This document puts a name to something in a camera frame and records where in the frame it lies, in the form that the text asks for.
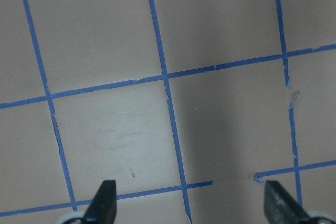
grid line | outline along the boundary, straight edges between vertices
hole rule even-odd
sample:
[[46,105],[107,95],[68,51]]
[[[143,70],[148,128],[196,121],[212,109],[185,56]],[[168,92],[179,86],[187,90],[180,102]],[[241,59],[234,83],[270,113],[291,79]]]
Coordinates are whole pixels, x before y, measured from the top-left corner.
[[296,130],[295,130],[295,120],[294,120],[294,106],[300,91],[298,91],[293,99],[292,104],[288,109],[289,114],[289,124],[290,124],[290,136],[292,138],[292,151],[293,151],[293,161],[294,161],[294,169],[295,169],[295,183],[296,183],[296,195],[297,201],[299,205],[302,206],[302,193],[301,193],[301,179],[300,179],[300,170],[299,168],[299,153],[298,147],[296,144]]
[[281,52],[282,52],[282,63],[283,63],[283,72],[285,74],[285,84],[287,87],[290,86],[289,80],[289,64],[288,64],[288,56],[287,56],[287,46],[285,40],[285,31],[284,31],[284,23],[282,21],[282,8],[281,8],[281,0],[275,0],[277,6],[277,15],[278,15],[278,25],[279,25],[279,33],[280,33],[280,44],[281,44]]
[[[169,193],[169,192],[172,192],[172,191],[180,191],[180,190],[184,190],[184,189],[206,187],[206,186],[211,186],[212,184],[213,184],[213,181],[207,181],[207,182],[201,182],[201,183],[188,184],[188,185],[185,185],[185,186],[181,185],[181,186],[165,187],[165,188],[160,188],[160,189],[155,189],[155,190],[141,191],[141,192],[130,193],[130,194],[123,194],[123,195],[118,195],[117,200],[137,198],[137,197],[143,197],[143,196],[149,196],[149,195],[155,195],[155,194],[164,194],[164,193]],[[85,206],[85,205],[89,205],[91,202],[92,202],[92,200],[82,200],[82,201],[77,201],[75,203],[76,203],[76,206]],[[28,213],[31,213],[31,212],[55,210],[55,209],[68,208],[68,207],[71,207],[70,202],[69,203],[64,203],[64,204],[56,204],[56,205],[50,205],[50,206],[34,207],[34,208],[27,208],[27,209],[21,209],[21,210],[0,212],[0,217],[20,215],[20,214],[28,214]]]
[[335,166],[335,165],[336,165],[336,160],[331,160],[331,161],[326,161],[326,162],[321,162],[321,163],[303,165],[297,168],[289,167],[289,168],[283,168],[283,169],[277,169],[277,170],[269,170],[267,172],[258,172],[254,177],[254,181],[258,183],[263,183],[264,181],[261,179],[263,177],[281,175],[281,174],[286,174],[286,173],[293,173],[296,170],[299,170],[299,171],[312,170],[312,169],[330,167],[330,166]]
[[[314,53],[314,52],[321,52],[321,51],[328,51],[328,50],[335,50],[336,49],[336,44],[330,44],[330,45],[325,45],[325,46],[321,46],[321,47],[318,47],[318,48],[307,48],[307,49],[300,49],[300,50],[287,52],[287,47],[286,47],[286,42],[285,42],[285,33],[283,31],[284,30],[283,29],[284,25],[283,25],[283,21],[282,21],[281,1],[276,0],[278,23],[279,23],[279,32],[280,32],[280,42],[281,42],[281,54],[280,55],[258,57],[258,58],[253,58],[253,59],[246,59],[246,60],[241,60],[241,61],[224,63],[224,64],[220,64],[220,65],[208,66],[208,67],[204,67],[204,68],[198,68],[198,69],[191,69],[191,70],[184,70],[184,71],[179,71],[179,72],[174,72],[174,73],[168,73],[166,65],[165,65],[161,35],[160,35],[160,30],[159,30],[159,23],[158,23],[156,11],[155,11],[154,0],[149,0],[149,2],[150,2],[150,5],[151,5],[151,2],[152,2],[152,5],[153,5],[153,6],[151,6],[151,10],[152,10],[152,7],[154,7],[153,8],[154,12],[152,11],[152,18],[153,18],[153,23],[154,23],[156,39],[157,39],[157,43],[158,43],[158,50],[159,50],[159,55],[160,55],[161,67],[162,67],[162,75],[146,77],[146,78],[141,79],[141,80],[128,80],[128,81],[104,84],[104,85],[99,85],[99,86],[94,86],[94,87],[82,88],[82,89],[77,89],[77,90],[69,90],[69,91],[64,91],[64,92],[58,92],[58,93],[51,94],[48,90],[48,87],[47,87],[47,77],[46,77],[43,62],[42,62],[42,59],[41,59],[41,56],[40,56],[40,51],[39,51],[38,41],[37,41],[35,29],[34,29],[33,19],[31,17],[31,13],[30,13],[30,9],[29,9],[29,3],[28,3],[28,0],[23,0],[27,20],[28,20],[28,23],[29,23],[29,29],[30,29],[30,32],[31,32],[31,35],[32,35],[34,50],[35,50],[35,54],[36,54],[36,58],[37,58],[37,62],[38,62],[39,70],[40,70],[40,75],[41,75],[41,78],[43,80],[43,85],[44,85],[46,95],[41,96],[41,97],[36,97],[36,98],[30,98],[30,99],[10,102],[10,103],[2,103],[2,104],[0,104],[0,109],[11,108],[11,107],[21,106],[21,105],[31,104],[31,103],[37,103],[37,102],[41,102],[41,101],[47,101],[48,105],[49,105],[49,109],[50,109],[51,120],[53,122],[53,126],[54,126],[54,129],[55,129],[55,136],[56,136],[56,139],[58,141],[58,144],[60,144],[59,145],[60,150],[63,151],[63,147],[61,145],[61,139],[60,139],[59,132],[58,132],[57,122],[56,122],[56,119],[54,117],[55,108],[54,108],[54,105],[53,105],[53,99],[57,99],[57,98],[61,98],[61,97],[67,97],[67,96],[76,95],[76,94],[95,92],[95,91],[98,91],[98,90],[112,89],[112,88],[125,87],[125,86],[131,86],[131,85],[135,85],[135,84],[141,84],[141,83],[146,83],[146,82],[163,80],[164,84],[166,86],[166,92],[167,92],[167,95],[168,95],[168,98],[169,98],[167,102],[168,102],[169,111],[170,111],[171,124],[172,124],[172,130],[173,130],[173,135],[174,135],[174,144],[175,144],[175,148],[177,147],[176,155],[177,155],[178,162],[179,162],[179,158],[180,158],[181,164],[182,164],[181,149],[180,149],[180,145],[179,145],[179,142],[178,142],[177,127],[176,127],[176,121],[175,121],[174,110],[173,110],[173,103],[172,103],[172,99],[171,99],[171,92],[170,92],[170,86],[169,86],[169,79],[170,78],[189,76],[189,75],[193,75],[193,74],[211,72],[211,71],[216,71],[216,70],[223,70],[223,69],[226,69],[226,68],[232,68],[232,67],[244,66],[244,65],[260,63],[260,62],[265,62],[265,61],[282,59],[283,67],[284,67],[284,73],[285,73],[285,83],[286,83],[286,86],[289,86],[290,81],[289,81],[289,73],[288,73],[288,71],[289,71],[289,69],[288,69],[288,67],[289,67],[288,66],[288,57],[294,57],[294,56],[306,55],[306,54],[310,54],[310,53]],[[64,157],[64,160],[61,161],[61,162],[62,162],[62,166],[64,168],[64,165],[66,166],[65,157]],[[334,166],[334,165],[336,165],[336,161],[328,161],[328,162],[315,163],[315,164],[310,164],[310,165],[305,165],[305,166],[299,166],[299,163],[298,163],[298,160],[297,160],[297,164],[295,164],[294,167],[278,169],[278,170],[270,170],[268,172],[257,173],[256,176],[255,176],[255,181],[256,182],[261,182],[262,180],[260,180],[260,178],[266,177],[266,176],[280,175],[280,174],[292,173],[292,172],[299,173],[299,171],[301,171],[301,170],[316,169],[316,168],[322,168],[322,167],[328,167],[328,166]],[[165,190],[167,190],[167,191],[182,190],[183,192],[186,192],[186,197],[187,197],[187,189],[207,186],[207,185],[203,185],[202,183],[199,183],[199,184],[202,184],[202,186],[194,186],[193,187],[193,185],[195,185],[195,184],[187,185],[186,182],[185,182],[183,164],[182,164],[182,170],[180,169],[180,164],[179,164],[179,171],[180,171],[180,178],[181,178],[181,185],[180,186],[170,187],[170,188],[162,188],[162,189],[158,189],[158,190],[146,191],[146,192],[141,192],[141,193],[121,195],[121,196],[118,196],[118,199],[140,197],[140,196],[144,196],[144,195],[151,195],[151,194],[157,194],[157,193],[164,193]],[[70,203],[58,204],[58,205],[52,205],[52,206],[45,206],[45,207],[39,207],[39,208],[30,208],[30,209],[17,210],[17,211],[11,211],[11,212],[3,212],[3,213],[0,213],[0,217],[8,216],[8,215],[15,215],[15,214],[24,214],[24,213],[28,213],[28,212],[37,212],[37,211],[43,211],[43,210],[66,208],[66,207],[73,207],[73,209],[74,209],[74,207],[76,208],[77,205],[78,206],[79,205],[86,205],[85,203],[89,202],[89,201],[75,202],[75,198],[71,197],[71,192],[72,192],[72,195],[73,195],[71,182],[70,182],[70,188],[68,186],[68,191],[69,191],[69,196],[70,196],[70,201],[71,201]],[[188,206],[188,210],[187,210],[187,207],[186,207],[186,212],[188,213],[188,211],[189,211],[189,215],[190,215],[189,206]]]
[[[330,51],[330,50],[335,50],[335,49],[336,49],[336,44],[324,45],[324,46],[320,46],[318,48],[305,48],[305,49],[300,49],[300,50],[288,52],[288,57],[302,56],[302,55],[307,55],[307,54],[313,54],[313,53],[316,53],[316,52]],[[172,72],[172,73],[168,73],[167,77],[169,79],[172,79],[172,78],[178,78],[178,77],[190,76],[190,75],[194,75],[194,74],[213,72],[213,71],[217,71],[217,70],[224,70],[224,69],[228,69],[228,68],[235,68],[235,67],[246,66],[246,65],[251,65],[251,64],[256,64],[256,63],[261,63],[261,62],[267,62],[267,61],[273,61],[273,60],[279,60],[279,59],[282,59],[282,55],[261,56],[261,57],[257,57],[257,58],[250,58],[250,59],[245,59],[245,60],[232,61],[232,62],[222,63],[222,64],[218,64],[218,65],[212,65],[212,66],[208,66],[208,67],[202,67],[202,68],[196,68],[196,69],[190,69],[190,70],[183,70],[183,71],[179,71],[179,72]],[[147,83],[147,82],[153,82],[153,81],[159,81],[159,80],[163,80],[162,75],[149,76],[149,77],[145,77],[145,78],[140,79],[140,80],[126,80],[126,81],[113,82],[113,83],[91,86],[91,87],[86,87],[86,88],[67,90],[67,91],[62,91],[62,92],[57,92],[57,93],[51,93],[50,95],[51,95],[52,99],[57,99],[57,98],[69,97],[69,96],[77,95],[77,94],[84,94],[84,93],[96,92],[96,91],[99,91],[99,90],[108,90],[108,89],[132,86],[132,85],[137,85],[137,84],[142,84],[142,83]],[[29,99],[25,99],[25,100],[14,101],[14,102],[0,103],[0,109],[22,106],[22,105],[41,102],[41,101],[46,101],[46,100],[47,100],[47,98],[45,96],[43,96],[43,97],[29,98]]]
[[[163,44],[162,44],[161,33],[160,33],[160,28],[159,28],[159,20],[157,18],[154,0],[148,0],[148,1],[149,1],[151,15],[153,19],[154,31],[155,31],[155,36],[156,36],[156,44],[158,46],[158,51],[159,51],[163,82],[164,82],[164,86],[166,90],[166,95],[168,96],[167,104],[168,104],[170,122],[171,122],[171,127],[172,127],[172,132],[173,132],[173,138],[174,138],[174,146],[175,146],[176,157],[177,157],[178,171],[180,173],[181,185],[185,186],[186,180],[185,180],[185,174],[184,174],[184,168],[183,168],[181,147],[180,147],[180,142],[179,142],[179,135],[177,133],[177,126],[176,126],[176,120],[175,120],[172,95],[171,95],[171,90],[170,90],[169,78],[167,74],[167,66],[165,62]],[[182,194],[183,194],[185,212],[188,215],[190,222],[192,222],[187,189],[185,188],[182,189]]]
[[66,181],[67,188],[68,188],[68,193],[69,193],[69,197],[70,197],[71,206],[74,210],[77,210],[77,206],[75,204],[74,191],[73,191],[72,185],[71,185],[68,165],[67,165],[67,161],[66,161],[66,158],[65,158],[61,137],[60,137],[60,134],[59,134],[59,131],[58,131],[57,122],[56,122],[56,119],[55,119],[55,108],[54,108],[54,104],[53,104],[53,99],[51,98],[50,91],[49,91],[48,85],[47,85],[48,80],[47,80],[46,72],[44,70],[44,65],[43,65],[43,61],[42,61],[42,57],[41,57],[41,52],[40,52],[40,48],[39,48],[39,44],[38,44],[38,39],[37,39],[36,32],[35,32],[33,17],[32,17],[31,12],[30,12],[30,7],[29,7],[28,0],[22,0],[22,1],[23,1],[23,5],[24,5],[24,8],[25,8],[25,13],[26,13],[27,22],[28,22],[28,25],[29,25],[29,30],[30,30],[30,33],[31,33],[31,41],[33,43],[33,47],[34,47],[34,51],[35,51],[35,56],[36,56],[40,76],[41,76],[41,79],[42,79],[44,91],[45,91],[45,94],[46,94],[46,99],[47,99],[49,110],[50,110],[51,121],[52,121],[52,124],[54,126],[55,137],[56,137],[56,141],[57,141],[58,148],[59,148],[60,161],[61,161],[61,164],[62,164],[63,174],[64,174],[65,181]]

beige floor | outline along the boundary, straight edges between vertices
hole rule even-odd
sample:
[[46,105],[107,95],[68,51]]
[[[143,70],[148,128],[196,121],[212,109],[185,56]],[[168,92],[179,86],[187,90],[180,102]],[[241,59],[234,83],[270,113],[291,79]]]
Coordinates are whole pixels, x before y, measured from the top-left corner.
[[267,223],[256,173],[335,216],[336,0],[152,1],[0,0],[0,224],[104,179],[118,224]]

